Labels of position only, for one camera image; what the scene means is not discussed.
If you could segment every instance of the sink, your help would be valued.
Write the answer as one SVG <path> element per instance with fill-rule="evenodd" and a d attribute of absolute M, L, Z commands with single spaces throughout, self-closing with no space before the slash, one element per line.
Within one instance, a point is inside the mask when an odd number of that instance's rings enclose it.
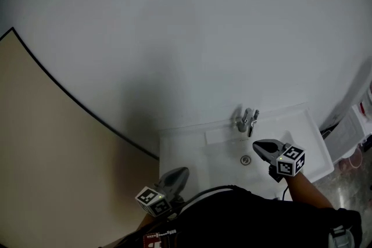
<path fill-rule="evenodd" d="M 303 173 L 314 182 L 333 171 L 326 145 L 306 105 L 261 113 L 250 138 L 234 120 L 162 131 L 160 175 L 181 166 L 190 169 L 184 199 L 215 186 L 236 185 L 265 198 L 275 198 L 287 186 L 269 176 L 269 164 L 254 151 L 260 139 L 278 139 L 306 150 Z M 248 165 L 241 163 L 249 156 Z"/>

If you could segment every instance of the faucet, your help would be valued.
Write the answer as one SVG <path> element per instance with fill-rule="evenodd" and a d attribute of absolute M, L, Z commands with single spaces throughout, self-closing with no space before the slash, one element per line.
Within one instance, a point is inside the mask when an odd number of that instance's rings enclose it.
<path fill-rule="evenodd" d="M 255 114 L 253 115 L 253 110 L 250 108 L 247 108 L 244 112 L 244 116 L 238 122 L 238 130 L 240 132 L 246 132 L 246 128 L 248 127 L 248 133 L 247 133 L 248 138 L 252 136 L 253 126 L 257 122 L 259 113 L 260 111 L 256 110 Z"/>

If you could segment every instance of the beige wall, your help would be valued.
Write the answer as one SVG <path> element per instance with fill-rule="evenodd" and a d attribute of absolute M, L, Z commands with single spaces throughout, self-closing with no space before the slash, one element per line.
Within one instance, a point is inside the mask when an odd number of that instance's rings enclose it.
<path fill-rule="evenodd" d="M 13 32 L 0 42 L 0 243 L 104 246 L 137 227 L 134 196 L 157 179 L 157 161 L 75 104 Z"/>

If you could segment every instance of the person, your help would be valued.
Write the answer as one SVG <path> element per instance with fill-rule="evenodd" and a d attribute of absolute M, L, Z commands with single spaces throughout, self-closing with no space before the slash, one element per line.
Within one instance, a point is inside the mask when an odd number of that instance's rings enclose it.
<path fill-rule="evenodd" d="M 174 220 L 157 222 L 146 215 L 137 232 L 117 247 L 360 246 L 357 211 L 335 210 L 301 172 L 285 179 L 293 202 L 264 199 L 232 186 L 199 200 Z M 162 235 L 161 243 L 146 245 L 146 235 L 156 233 Z"/>

